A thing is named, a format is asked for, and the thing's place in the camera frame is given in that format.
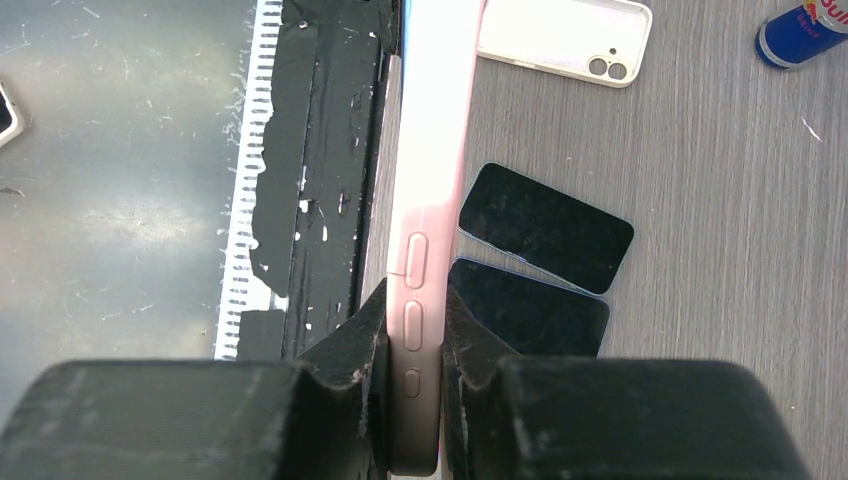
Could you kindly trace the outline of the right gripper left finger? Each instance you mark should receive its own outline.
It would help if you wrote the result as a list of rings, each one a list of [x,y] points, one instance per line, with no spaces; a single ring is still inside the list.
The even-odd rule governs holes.
[[[384,479],[386,287],[302,355],[45,370],[1,435],[5,479]]]

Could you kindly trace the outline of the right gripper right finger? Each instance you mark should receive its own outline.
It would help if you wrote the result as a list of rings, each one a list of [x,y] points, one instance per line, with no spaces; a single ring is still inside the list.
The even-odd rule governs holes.
[[[767,390],[723,361],[522,355],[455,290],[443,346],[447,479],[806,479]]]

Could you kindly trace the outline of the teal phone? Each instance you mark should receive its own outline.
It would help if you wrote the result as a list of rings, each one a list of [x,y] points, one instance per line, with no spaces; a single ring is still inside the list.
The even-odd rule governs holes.
[[[497,163],[480,169],[459,227],[595,295],[610,289],[635,234],[629,222]]]

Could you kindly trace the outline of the dark blue phone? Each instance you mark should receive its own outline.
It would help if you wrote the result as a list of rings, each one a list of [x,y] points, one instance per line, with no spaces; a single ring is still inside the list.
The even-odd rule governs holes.
[[[410,34],[410,17],[412,12],[412,1],[411,0],[398,0],[398,35],[399,35],[399,47],[398,47],[398,55],[404,59],[407,55],[407,49],[409,46],[409,34]]]

